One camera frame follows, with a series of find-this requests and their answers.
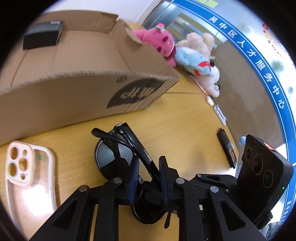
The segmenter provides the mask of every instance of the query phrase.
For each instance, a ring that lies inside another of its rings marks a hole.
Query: blue plush toy
[[[201,76],[208,74],[214,77],[214,74],[211,73],[210,59],[194,49],[187,47],[176,48],[175,60],[193,75]]]

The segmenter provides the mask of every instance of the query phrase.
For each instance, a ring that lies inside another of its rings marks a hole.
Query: beige teddy bear
[[[211,51],[214,47],[214,36],[209,33],[204,33],[200,36],[198,33],[189,33],[186,39],[176,43],[176,47],[187,47],[196,50],[203,56],[210,58]]]

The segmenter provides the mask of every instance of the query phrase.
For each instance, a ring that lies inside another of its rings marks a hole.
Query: white wall
[[[142,24],[161,0],[61,0],[47,11],[98,10],[118,14],[120,18]]]

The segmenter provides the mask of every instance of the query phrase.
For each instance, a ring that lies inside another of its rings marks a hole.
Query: clear phone case
[[[30,239],[57,209],[52,152],[42,146],[12,142],[6,154],[5,182],[11,218]]]

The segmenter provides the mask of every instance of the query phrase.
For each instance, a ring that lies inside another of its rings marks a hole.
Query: plush toy
[[[214,75],[213,77],[210,75],[203,75],[194,76],[193,78],[209,95],[217,98],[220,95],[220,86],[217,84],[220,78],[220,72],[216,66],[212,66],[211,73]]]
[[[176,47],[174,37],[164,28],[164,24],[159,23],[155,28],[149,30],[135,30],[134,35],[142,42],[152,45],[172,67],[176,66],[174,55]]]
[[[214,37],[209,33],[200,36],[198,33],[189,33],[186,39],[176,43],[176,47],[187,47],[194,49],[206,58],[211,58],[211,51],[214,47]]]
[[[176,48],[175,60],[193,75],[214,76],[214,74],[211,73],[210,59],[201,55],[194,49],[187,47]]]

